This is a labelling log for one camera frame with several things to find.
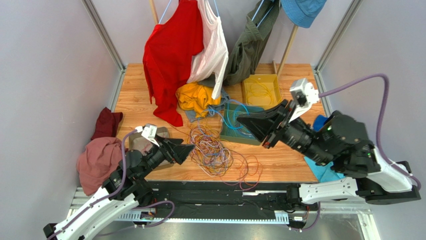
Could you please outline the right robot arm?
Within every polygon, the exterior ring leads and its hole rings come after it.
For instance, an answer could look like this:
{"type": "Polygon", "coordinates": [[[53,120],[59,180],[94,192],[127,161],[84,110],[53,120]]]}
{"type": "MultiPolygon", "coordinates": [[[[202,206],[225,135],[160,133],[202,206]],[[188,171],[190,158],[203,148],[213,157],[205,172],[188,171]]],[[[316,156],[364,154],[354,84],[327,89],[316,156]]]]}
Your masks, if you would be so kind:
{"type": "Polygon", "coordinates": [[[284,203],[291,208],[322,201],[364,200],[372,205],[392,205],[421,199],[420,182],[406,161],[390,160],[380,141],[371,141],[364,123],[334,111],[319,130],[301,116],[324,97],[306,78],[293,82],[292,99],[259,112],[240,114],[236,120],[264,148],[282,142],[311,159],[330,166],[342,179],[323,183],[298,183],[286,188],[284,203]]]}

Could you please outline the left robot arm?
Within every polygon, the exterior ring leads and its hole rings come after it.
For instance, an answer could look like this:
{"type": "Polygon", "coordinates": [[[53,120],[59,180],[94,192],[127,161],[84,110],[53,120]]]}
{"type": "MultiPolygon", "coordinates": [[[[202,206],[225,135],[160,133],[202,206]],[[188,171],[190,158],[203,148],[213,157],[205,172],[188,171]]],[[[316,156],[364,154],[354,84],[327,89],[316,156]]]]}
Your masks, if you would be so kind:
{"type": "Polygon", "coordinates": [[[107,225],[130,210],[153,209],[170,200],[154,201],[154,190],[146,177],[162,162],[182,165],[195,149],[181,138],[157,135],[157,127],[147,124],[137,126],[123,138],[138,134],[152,143],[149,151],[126,151],[121,148],[122,160],[106,178],[101,187],[76,212],[59,223],[49,223],[43,228],[48,240],[92,240],[107,225]]]}

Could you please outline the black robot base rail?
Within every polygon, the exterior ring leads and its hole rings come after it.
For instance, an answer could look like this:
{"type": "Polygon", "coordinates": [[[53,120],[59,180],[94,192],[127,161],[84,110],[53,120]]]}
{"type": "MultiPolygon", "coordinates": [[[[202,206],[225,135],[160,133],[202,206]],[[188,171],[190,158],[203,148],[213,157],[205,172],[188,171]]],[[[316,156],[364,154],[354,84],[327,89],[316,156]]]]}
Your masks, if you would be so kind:
{"type": "MultiPolygon", "coordinates": [[[[371,205],[392,205],[421,199],[416,186],[406,192],[388,192],[367,178],[343,178],[325,183],[259,183],[247,191],[218,182],[153,181],[151,186],[155,202],[177,200],[178,204],[201,205],[247,203],[268,210],[285,211],[289,222],[304,222],[305,214],[318,212],[322,202],[360,201],[371,205]]],[[[164,217],[170,218],[175,207],[174,203],[164,217]]]]}

